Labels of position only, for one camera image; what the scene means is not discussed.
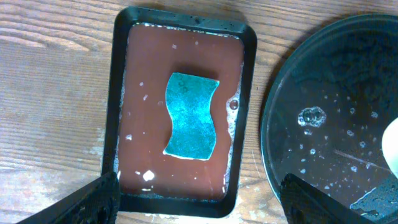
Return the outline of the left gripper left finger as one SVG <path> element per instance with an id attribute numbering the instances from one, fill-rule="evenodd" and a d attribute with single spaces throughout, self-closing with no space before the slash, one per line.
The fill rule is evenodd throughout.
<path id="1" fill-rule="evenodd" d="M 19 224 L 115 224 L 120 201 L 119 174 L 108 172 Z"/>

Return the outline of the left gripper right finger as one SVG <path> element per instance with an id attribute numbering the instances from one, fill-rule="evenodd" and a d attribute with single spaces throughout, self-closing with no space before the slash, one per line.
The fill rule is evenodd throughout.
<path id="1" fill-rule="evenodd" d="M 281 182 L 280 202 L 289 224 L 373 223 L 294 174 L 287 174 Z"/>

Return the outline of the pale green plate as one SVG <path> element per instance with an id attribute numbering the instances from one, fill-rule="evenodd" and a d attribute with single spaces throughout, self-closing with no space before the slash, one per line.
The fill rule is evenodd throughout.
<path id="1" fill-rule="evenodd" d="M 382 153 L 390 171 L 398 178 L 398 120 L 393 120 L 382 135 Z"/>

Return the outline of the green yellow sponge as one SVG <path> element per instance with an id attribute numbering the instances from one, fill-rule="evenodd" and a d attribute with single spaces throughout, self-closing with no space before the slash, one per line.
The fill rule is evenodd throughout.
<path id="1" fill-rule="evenodd" d="M 216 145 L 211 101 L 218 80 L 173 73 L 165 91 L 172 133 L 164 154 L 179 159 L 207 161 Z"/>

